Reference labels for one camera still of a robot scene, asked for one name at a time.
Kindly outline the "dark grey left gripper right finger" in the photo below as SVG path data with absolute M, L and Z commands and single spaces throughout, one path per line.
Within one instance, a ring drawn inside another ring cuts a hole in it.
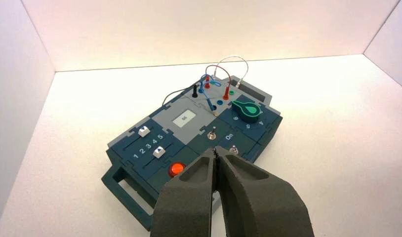
M 314 236 L 308 209 L 289 182 L 222 147 L 215 154 L 226 236 Z

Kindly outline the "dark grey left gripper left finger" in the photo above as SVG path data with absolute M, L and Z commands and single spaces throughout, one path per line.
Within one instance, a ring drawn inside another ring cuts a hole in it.
M 162 188 L 153 213 L 152 237 L 209 237 L 216 155 L 208 148 Z

